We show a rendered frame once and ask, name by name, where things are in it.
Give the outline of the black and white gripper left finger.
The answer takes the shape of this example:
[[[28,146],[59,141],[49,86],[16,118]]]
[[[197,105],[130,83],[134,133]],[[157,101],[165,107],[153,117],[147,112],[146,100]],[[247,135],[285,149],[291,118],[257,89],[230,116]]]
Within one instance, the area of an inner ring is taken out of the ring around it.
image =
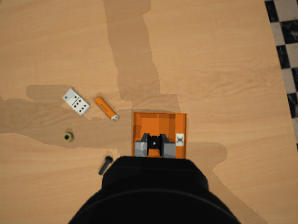
[[[141,140],[135,141],[134,156],[147,157],[149,154],[149,133],[144,133]]]

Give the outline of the dark grey bolt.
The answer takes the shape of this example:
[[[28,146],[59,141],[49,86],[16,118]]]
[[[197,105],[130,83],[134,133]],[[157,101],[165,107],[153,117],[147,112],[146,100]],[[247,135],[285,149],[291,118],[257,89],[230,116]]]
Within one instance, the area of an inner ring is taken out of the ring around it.
[[[100,169],[99,171],[99,175],[102,175],[104,173],[104,171],[106,170],[107,166],[109,165],[109,163],[112,163],[113,162],[113,158],[110,157],[110,156],[106,156],[105,158],[105,163],[104,165],[102,166],[102,168]]]

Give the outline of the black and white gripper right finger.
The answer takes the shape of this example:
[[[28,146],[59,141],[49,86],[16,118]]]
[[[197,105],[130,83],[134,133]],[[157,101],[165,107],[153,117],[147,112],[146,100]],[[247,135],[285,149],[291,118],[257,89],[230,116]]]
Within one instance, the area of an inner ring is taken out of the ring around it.
[[[176,143],[170,142],[165,134],[160,134],[159,152],[162,158],[176,158]]]

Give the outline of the white domino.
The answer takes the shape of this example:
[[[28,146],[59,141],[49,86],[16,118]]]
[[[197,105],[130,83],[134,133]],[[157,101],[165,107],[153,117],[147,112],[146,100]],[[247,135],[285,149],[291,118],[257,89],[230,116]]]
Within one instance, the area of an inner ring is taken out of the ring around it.
[[[80,116],[90,108],[88,104],[74,89],[69,91],[62,97]]]

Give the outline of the orange rack of three bins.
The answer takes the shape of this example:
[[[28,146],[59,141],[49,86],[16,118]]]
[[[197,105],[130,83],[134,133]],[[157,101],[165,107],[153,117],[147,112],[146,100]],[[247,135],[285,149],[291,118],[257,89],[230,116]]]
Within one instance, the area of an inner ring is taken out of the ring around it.
[[[144,133],[165,134],[176,143],[176,158],[186,159],[187,113],[133,112],[132,156],[135,141],[141,140]],[[147,157],[162,158],[159,149],[149,149]]]

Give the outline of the orange battery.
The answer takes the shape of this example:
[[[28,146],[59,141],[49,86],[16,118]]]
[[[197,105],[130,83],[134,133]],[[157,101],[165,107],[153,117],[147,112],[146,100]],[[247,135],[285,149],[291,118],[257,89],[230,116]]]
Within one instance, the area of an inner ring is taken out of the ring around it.
[[[112,108],[101,98],[97,97],[95,103],[103,110],[103,112],[113,121],[117,118],[117,114]]]

